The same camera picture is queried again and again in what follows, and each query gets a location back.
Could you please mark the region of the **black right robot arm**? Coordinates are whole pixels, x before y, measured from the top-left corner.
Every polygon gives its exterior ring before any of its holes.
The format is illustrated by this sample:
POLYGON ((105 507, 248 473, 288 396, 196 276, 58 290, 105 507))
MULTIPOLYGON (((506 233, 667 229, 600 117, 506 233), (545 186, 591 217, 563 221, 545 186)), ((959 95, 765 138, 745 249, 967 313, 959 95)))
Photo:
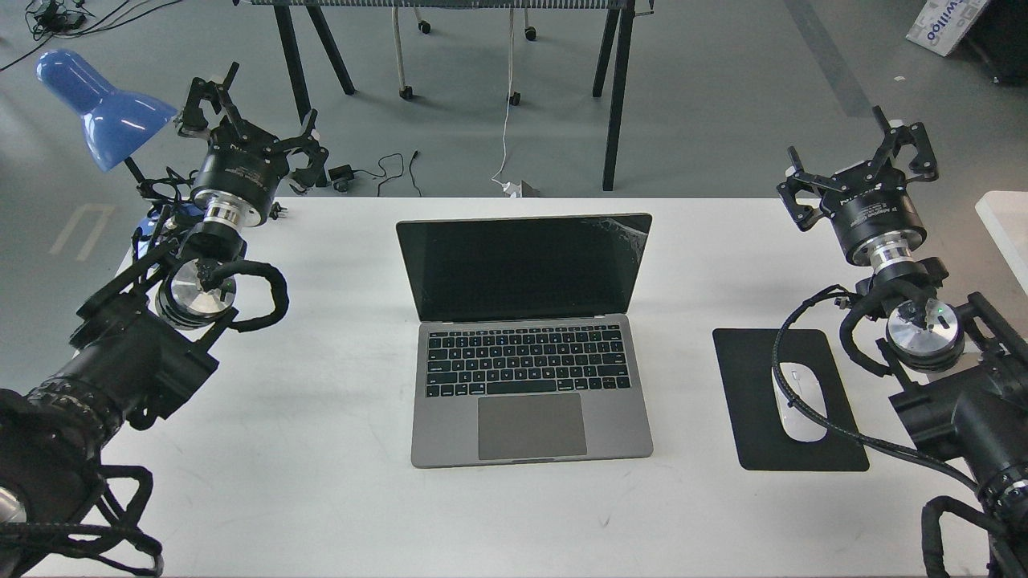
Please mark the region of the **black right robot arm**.
POLYGON ((979 505, 952 497, 921 512, 921 549, 929 577, 947 576, 940 517, 951 513, 989 537, 988 574, 1024 577, 1027 539, 1026 341, 979 292, 962 306, 937 295, 948 270, 938 258, 914 259, 928 237, 909 197, 914 181, 935 181, 937 155, 922 122, 889 120, 871 110, 883 141, 870 160, 830 176, 792 172, 777 191, 799 230, 827 218, 852 266, 870 267, 853 291, 834 285, 804 301, 778 330, 771 373, 790 407, 871 449, 937 470, 972 490, 979 505), (890 403, 912 447, 862 435, 811 409, 786 383, 779 348, 790 326, 827 299, 846 311, 838 339, 867 372, 895 377, 890 403))

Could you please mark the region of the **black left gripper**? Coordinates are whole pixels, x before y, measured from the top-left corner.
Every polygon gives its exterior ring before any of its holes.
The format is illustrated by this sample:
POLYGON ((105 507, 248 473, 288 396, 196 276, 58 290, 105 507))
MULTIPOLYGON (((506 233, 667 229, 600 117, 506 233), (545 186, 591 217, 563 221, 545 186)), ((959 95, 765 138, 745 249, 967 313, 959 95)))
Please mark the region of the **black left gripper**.
POLYGON ((267 222, 276 190, 284 178, 293 180, 299 190, 329 183, 324 169, 329 150, 316 135, 316 109, 306 114, 301 134, 273 142, 269 155, 264 155, 262 148, 249 153, 235 146, 252 143, 252 132, 228 92, 238 67, 238 62, 233 62, 222 80, 194 77, 184 106, 175 117, 178 136, 203 139, 209 144, 194 179, 192 201, 203 209, 205 221, 231 228, 261 226, 267 222), (203 102, 210 104, 221 124, 209 127, 203 102), (291 168, 288 157, 294 154, 304 154, 308 158, 305 167, 291 168))

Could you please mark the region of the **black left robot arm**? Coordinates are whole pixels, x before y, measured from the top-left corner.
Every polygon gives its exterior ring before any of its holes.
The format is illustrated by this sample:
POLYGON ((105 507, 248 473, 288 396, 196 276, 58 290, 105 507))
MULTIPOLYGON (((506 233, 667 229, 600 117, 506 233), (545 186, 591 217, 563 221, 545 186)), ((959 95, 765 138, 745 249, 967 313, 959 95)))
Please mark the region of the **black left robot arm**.
POLYGON ((84 125, 93 160, 124 164, 152 212, 132 240, 132 263, 78 311, 76 354, 27 394, 2 391, 2 574, 49 555, 109 559, 119 543, 150 556, 133 575, 158 577, 162 547, 140 530, 152 494, 144 467, 103 462, 123 425, 151 427, 217 370, 210 348, 227 330, 257 332, 288 310, 278 268, 246 259, 242 232, 276 218, 276 190, 304 193, 328 150, 316 110, 298 136, 242 118, 224 80, 195 78, 182 108, 115 88, 73 51, 40 56, 36 75, 84 125))

